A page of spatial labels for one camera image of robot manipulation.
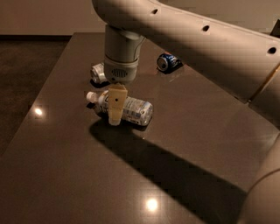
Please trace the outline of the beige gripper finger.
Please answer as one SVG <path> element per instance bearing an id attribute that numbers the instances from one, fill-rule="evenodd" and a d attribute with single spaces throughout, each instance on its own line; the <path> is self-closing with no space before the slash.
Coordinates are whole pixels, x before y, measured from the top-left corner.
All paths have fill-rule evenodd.
<path id="1" fill-rule="evenodd" d="M 110 125 L 120 124 L 124 103 L 127 98 L 128 90 L 120 83 L 112 84 L 108 89 L 108 122 Z"/>

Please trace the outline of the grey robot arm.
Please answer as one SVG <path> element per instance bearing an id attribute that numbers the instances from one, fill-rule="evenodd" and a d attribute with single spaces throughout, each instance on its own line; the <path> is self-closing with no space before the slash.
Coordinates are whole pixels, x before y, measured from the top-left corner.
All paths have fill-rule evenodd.
<path id="1" fill-rule="evenodd" d="M 114 84 L 136 76 L 142 39 L 175 54 L 275 127 L 280 127 L 279 41 L 156 0 L 92 0 L 105 22 L 105 74 Z M 143 170 L 213 224 L 280 224 L 279 146 L 274 144 L 245 199 L 198 167 L 155 148 Z"/>

